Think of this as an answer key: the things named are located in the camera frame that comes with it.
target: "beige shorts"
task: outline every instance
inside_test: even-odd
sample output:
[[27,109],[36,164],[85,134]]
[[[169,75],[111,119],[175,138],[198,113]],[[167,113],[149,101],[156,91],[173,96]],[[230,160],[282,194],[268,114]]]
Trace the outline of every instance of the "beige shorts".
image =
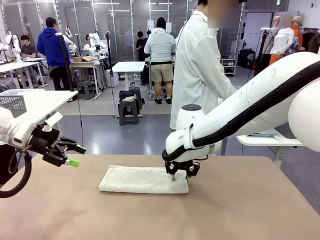
[[174,71],[172,69],[172,64],[152,65],[151,80],[155,83],[173,81]]

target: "brown table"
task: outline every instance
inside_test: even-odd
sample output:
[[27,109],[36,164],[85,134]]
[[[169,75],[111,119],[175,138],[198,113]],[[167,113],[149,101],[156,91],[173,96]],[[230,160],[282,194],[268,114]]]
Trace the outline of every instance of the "brown table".
[[[2,240],[318,240],[320,217],[267,157],[216,156],[184,195],[99,192],[109,165],[160,167],[160,156],[37,156],[26,187],[0,199]],[[13,187],[20,171],[5,186]]]

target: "orange shirt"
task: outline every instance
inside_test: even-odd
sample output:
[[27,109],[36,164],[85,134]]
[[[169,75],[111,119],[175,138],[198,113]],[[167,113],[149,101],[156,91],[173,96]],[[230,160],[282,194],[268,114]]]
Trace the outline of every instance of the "orange shirt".
[[302,47],[302,44],[303,44],[302,33],[300,32],[299,28],[296,25],[293,25],[291,28],[294,30],[294,36],[297,37],[299,40],[300,47]]

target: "orange pants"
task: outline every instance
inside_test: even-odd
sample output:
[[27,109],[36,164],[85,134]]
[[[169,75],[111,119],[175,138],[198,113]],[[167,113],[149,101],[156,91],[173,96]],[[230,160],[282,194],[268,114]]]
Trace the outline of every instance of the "orange pants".
[[[279,59],[282,59],[284,56],[285,56],[284,54],[281,54]],[[276,61],[278,61],[278,60],[277,60],[277,54],[272,54],[272,55],[271,55],[271,59],[270,59],[269,66],[270,66],[271,64],[274,64],[274,63],[275,63]]]

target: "mannequin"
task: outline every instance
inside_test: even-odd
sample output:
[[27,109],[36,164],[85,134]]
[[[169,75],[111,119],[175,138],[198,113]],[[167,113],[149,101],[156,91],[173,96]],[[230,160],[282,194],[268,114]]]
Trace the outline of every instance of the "mannequin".
[[279,31],[279,23],[280,23],[280,16],[275,16],[273,18],[273,26],[270,30],[268,30],[268,35],[265,39],[262,54],[258,56],[258,63],[254,75],[258,75],[264,69],[269,66],[270,59],[271,59],[271,49],[274,47],[274,39]]
[[299,30],[299,27],[302,26],[303,19],[301,16],[295,16],[292,20],[292,29],[294,30],[294,36],[298,38],[299,40],[299,45],[300,51],[304,51],[304,48],[302,47],[303,45],[303,38],[302,38],[302,33]]
[[282,18],[282,25],[287,27],[278,31],[274,37],[273,48],[270,53],[272,54],[269,65],[275,63],[279,59],[282,59],[286,50],[292,45],[295,38],[295,31],[289,27],[292,22],[292,16],[286,16]]

